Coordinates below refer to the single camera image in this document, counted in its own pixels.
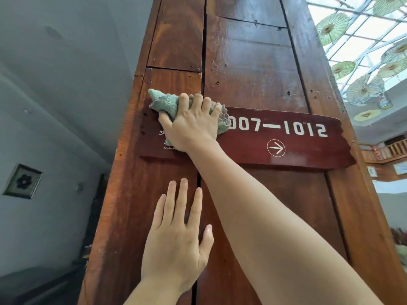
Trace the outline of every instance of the ceiling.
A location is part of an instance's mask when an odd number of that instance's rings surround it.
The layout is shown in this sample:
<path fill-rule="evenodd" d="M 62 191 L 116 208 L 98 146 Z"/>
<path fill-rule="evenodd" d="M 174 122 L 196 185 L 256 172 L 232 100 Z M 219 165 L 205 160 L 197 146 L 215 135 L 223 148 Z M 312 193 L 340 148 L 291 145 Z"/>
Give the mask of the ceiling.
<path fill-rule="evenodd" d="M 372 8 L 376 0 L 308 0 L 308 8 L 315 24 L 333 13 L 349 17 L 345 33 L 324 50 L 330 66 L 342 61 L 354 61 L 355 69 L 337 80 L 345 107 L 361 143 L 379 143 L 407 130 L 407 70 L 391 78 L 384 78 L 385 97 L 393 107 L 373 119 L 354 121 L 357 114 L 378 109 L 376 97 L 365 106 L 353 106 L 346 101 L 346 90 L 357 78 L 370 73 L 371 79 L 384 66 L 381 55 L 394 43 L 407 38 L 407 6 L 378 17 Z"/>
<path fill-rule="evenodd" d="M 0 0 L 0 109 L 111 164 L 151 4 Z"/>

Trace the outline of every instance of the framed picture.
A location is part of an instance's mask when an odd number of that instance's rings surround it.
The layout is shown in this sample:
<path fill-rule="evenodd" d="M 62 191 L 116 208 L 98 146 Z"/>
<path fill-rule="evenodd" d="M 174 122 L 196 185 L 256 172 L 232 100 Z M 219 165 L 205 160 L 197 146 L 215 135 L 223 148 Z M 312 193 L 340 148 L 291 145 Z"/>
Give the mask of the framed picture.
<path fill-rule="evenodd" d="M 8 181 L 3 195 L 31 199 L 41 175 L 41 171 L 18 164 Z"/>
<path fill-rule="evenodd" d="M 369 171 L 369 175 L 377 178 L 377 172 L 376 172 L 376 168 L 372 167 L 372 166 L 368 166 L 368 171 Z"/>
<path fill-rule="evenodd" d="M 396 171 L 396 174 L 406 174 L 407 173 L 407 161 L 404 161 L 399 164 L 394 164 L 393 165 L 394 170 Z"/>

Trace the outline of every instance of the directional sign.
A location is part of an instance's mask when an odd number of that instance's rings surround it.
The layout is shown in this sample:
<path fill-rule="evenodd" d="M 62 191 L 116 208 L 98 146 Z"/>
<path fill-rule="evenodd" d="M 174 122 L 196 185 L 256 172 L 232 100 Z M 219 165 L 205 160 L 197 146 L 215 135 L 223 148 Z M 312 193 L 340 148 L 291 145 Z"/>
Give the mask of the directional sign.
<path fill-rule="evenodd" d="M 165 144 L 158 113 L 145 101 L 137 154 L 145 158 L 189 160 Z M 227 107 L 230 129 L 217 137 L 238 164 L 339 169 L 356 163 L 342 136 L 341 122 L 308 113 Z"/>

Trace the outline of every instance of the person's left hand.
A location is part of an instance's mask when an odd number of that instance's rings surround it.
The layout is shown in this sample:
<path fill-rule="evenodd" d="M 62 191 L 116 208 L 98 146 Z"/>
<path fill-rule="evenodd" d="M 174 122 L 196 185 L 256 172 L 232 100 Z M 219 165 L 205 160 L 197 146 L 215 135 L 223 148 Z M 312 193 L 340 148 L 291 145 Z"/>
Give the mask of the person's left hand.
<path fill-rule="evenodd" d="M 188 223 L 184 223 L 188 181 L 181 180 L 175 203 L 177 183 L 171 181 L 167 195 L 162 195 L 155 208 L 141 266 L 141 279 L 160 282 L 179 295 L 188 291 L 208 263 L 214 239 L 207 225 L 199 245 L 199 221 L 202 189 L 197 188 Z"/>

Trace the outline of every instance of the wooden balcony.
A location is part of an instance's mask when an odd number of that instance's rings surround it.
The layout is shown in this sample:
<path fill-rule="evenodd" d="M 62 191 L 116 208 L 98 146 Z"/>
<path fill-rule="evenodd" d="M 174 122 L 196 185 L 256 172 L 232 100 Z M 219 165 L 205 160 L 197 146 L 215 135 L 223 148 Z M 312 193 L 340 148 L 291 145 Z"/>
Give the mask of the wooden balcony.
<path fill-rule="evenodd" d="M 371 144 L 360 143 L 359 145 L 365 162 L 368 164 L 385 164 L 407 157 L 407 139 L 397 141 L 383 148 Z"/>

